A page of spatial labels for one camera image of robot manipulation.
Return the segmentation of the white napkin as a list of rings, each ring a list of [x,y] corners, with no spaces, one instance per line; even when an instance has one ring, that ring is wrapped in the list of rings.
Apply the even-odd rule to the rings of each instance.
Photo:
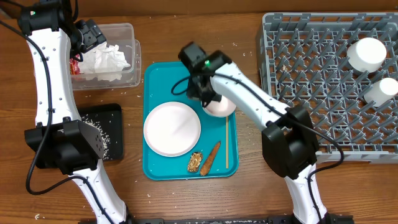
[[[120,80],[123,69],[130,66],[119,45],[108,45],[107,42],[83,54],[83,61],[78,62],[79,71],[86,75],[87,80],[97,78],[110,82]]]

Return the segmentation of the small white plate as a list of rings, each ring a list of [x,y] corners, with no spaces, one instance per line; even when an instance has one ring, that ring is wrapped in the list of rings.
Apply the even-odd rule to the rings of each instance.
[[[227,97],[222,96],[221,101],[211,101],[207,107],[202,109],[210,116],[225,118],[235,111],[236,105]]]

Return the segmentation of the red snack wrapper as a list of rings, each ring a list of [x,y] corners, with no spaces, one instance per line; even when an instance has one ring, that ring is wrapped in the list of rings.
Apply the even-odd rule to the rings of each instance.
[[[78,67],[78,61],[75,59],[70,59],[70,73],[72,75],[79,75],[80,74],[80,69]]]

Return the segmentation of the wooden chopstick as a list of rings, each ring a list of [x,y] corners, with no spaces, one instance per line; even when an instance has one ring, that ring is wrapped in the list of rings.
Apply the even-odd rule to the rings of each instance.
[[[225,156],[226,156],[226,169],[229,169],[229,117],[226,117],[226,139],[225,139]]]

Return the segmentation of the large white plate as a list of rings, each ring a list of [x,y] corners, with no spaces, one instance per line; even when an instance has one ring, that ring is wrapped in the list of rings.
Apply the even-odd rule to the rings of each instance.
[[[196,112],[188,105],[171,101],[156,106],[144,121],[146,144],[165,157],[186,154],[197,144],[201,123]]]

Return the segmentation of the golden food scrap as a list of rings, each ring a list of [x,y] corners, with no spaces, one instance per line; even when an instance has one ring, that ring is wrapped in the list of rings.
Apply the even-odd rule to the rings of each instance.
[[[198,172],[202,160],[203,154],[201,152],[193,152],[188,162],[187,171],[191,173]]]

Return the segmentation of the white cup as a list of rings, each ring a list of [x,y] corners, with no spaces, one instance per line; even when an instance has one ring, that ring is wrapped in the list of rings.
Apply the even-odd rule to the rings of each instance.
[[[373,101],[374,107],[380,107],[382,104],[396,96],[397,91],[397,80],[393,78],[383,78],[372,85],[372,88],[364,95],[364,99],[367,103]]]

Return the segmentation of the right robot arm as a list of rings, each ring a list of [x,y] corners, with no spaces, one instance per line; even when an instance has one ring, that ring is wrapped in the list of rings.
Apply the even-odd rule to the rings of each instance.
[[[184,90],[189,99],[206,108],[225,97],[255,122],[261,131],[264,160],[288,186],[294,222],[325,223],[327,210],[314,174],[319,143],[307,110],[268,95],[220,50],[208,55],[190,42],[178,59],[190,74]]]

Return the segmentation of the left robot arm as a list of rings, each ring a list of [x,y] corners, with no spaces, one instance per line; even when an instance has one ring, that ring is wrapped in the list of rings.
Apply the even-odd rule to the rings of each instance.
[[[39,1],[23,7],[18,19],[34,63],[37,89],[35,128],[24,132],[35,152],[25,182],[28,193],[34,168],[58,168],[79,186],[92,207],[97,223],[133,223],[127,205],[119,198],[103,165],[100,132],[84,123],[73,95],[70,59],[106,41],[93,20],[78,20],[70,1]]]

